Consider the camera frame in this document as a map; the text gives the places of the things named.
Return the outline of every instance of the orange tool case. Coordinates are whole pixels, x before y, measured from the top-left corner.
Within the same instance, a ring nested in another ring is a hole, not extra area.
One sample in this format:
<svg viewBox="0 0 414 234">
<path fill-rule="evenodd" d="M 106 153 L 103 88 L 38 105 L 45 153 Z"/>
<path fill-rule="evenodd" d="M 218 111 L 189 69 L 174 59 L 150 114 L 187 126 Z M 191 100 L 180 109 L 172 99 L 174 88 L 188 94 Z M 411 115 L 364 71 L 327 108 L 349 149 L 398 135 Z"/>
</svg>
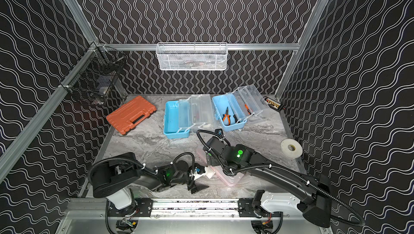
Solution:
<svg viewBox="0 0 414 234">
<path fill-rule="evenodd" d="M 137 96 L 110 113 L 106 117 L 106 120 L 118 130 L 120 134 L 125 135 L 156 110 L 157 108 L 145 98 Z"/>
</svg>

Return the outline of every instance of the pliers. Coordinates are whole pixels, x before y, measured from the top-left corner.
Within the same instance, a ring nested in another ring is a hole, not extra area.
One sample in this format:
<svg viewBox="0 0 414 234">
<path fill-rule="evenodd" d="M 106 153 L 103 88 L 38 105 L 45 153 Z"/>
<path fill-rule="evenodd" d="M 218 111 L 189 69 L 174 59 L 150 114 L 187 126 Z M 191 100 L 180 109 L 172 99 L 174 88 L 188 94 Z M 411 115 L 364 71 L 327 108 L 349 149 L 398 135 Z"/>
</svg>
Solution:
<svg viewBox="0 0 414 234">
<path fill-rule="evenodd" d="M 226 119 L 229 121 L 229 124 L 227 126 L 230 125 L 230 115 L 229 115 L 229 107 L 227 107 L 226 109 L 226 113 L 223 114 L 223 123 L 226 124 Z"/>
</svg>

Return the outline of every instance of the gray marble table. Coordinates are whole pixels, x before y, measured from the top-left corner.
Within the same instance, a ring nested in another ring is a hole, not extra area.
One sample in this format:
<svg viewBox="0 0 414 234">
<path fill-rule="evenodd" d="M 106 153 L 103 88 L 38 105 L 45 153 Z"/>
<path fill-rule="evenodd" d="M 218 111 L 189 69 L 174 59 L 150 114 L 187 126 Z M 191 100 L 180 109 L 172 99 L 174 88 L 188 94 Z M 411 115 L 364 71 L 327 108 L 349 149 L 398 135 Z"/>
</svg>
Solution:
<svg viewBox="0 0 414 234">
<path fill-rule="evenodd" d="M 201 158 L 196 154 L 196 148 L 202 147 L 202 144 L 195 133 L 190 133 L 188 138 L 171 140 L 163 134 L 165 103 L 170 100 L 187 98 L 189 95 L 143 95 L 143 97 L 157 107 L 157 112 L 125 136 L 116 131 L 103 157 L 108 158 L 133 152 L 141 163 L 146 163 L 147 167 L 153 167 L 169 163 L 180 153 L 192 152 L 196 156 L 196 162 L 201 162 Z M 253 125 L 246 124 L 241 131 L 230 131 L 225 135 L 232 145 L 244 144 L 272 161 L 298 171 L 296 160 L 286 157 L 280 149 L 280 142 L 287 138 L 287 135 L 280 115 L 276 111 L 271 110 L 268 113 L 268 119 L 264 122 Z M 208 134 L 203 137 L 206 141 L 210 138 Z M 182 159 L 191 162 L 190 157 L 184 156 Z M 174 186 L 158 193 L 138 185 L 130 185 L 129 187 L 132 188 L 136 197 L 158 198 L 249 198 L 254 196 L 256 190 L 260 189 L 271 192 L 286 192 L 267 181 L 248 175 L 243 176 L 233 187 L 225 185 L 217 176 L 213 176 L 211 179 L 201 177 L 196 183 L 210 187 L 194 195 L 187 191 L 186 186 Z"/>
</svg>

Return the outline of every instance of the toolbox handle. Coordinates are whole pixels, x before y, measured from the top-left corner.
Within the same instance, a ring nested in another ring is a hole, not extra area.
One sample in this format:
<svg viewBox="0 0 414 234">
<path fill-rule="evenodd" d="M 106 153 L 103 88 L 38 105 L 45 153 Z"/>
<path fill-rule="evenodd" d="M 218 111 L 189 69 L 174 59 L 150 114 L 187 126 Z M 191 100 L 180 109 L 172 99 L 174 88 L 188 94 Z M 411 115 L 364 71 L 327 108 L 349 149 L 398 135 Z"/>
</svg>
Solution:
<svg viewBox="0 0 414 234">
<path fill-rule="evenodd" d="M 137 117 L 135 120 L 130 120 L 130 121 L 134 127 L 134 126 L 137 126 L 139 123 L 141 123 L 142 120 L 144 120 L 145 118 L 146 118 L 145 113 L 141 112 L 141 115 L 139 117 Z"/>
</svg>

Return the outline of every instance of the tape roll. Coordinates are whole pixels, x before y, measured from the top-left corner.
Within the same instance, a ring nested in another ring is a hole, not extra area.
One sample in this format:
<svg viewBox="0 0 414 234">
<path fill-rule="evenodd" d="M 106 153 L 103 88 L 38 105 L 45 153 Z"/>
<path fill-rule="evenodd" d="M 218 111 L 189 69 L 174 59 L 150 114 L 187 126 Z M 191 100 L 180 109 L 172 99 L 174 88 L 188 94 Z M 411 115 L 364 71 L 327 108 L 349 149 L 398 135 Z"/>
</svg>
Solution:
<svg viewBox="0 0 414 234">
<path fill-rule="evenodd" d="M 299 158 L 303 153 L 302 146 L 294 139 L 284 139 L 280 143 L 280 148 L 283 154 L 292 159 Z"/>
</svg>

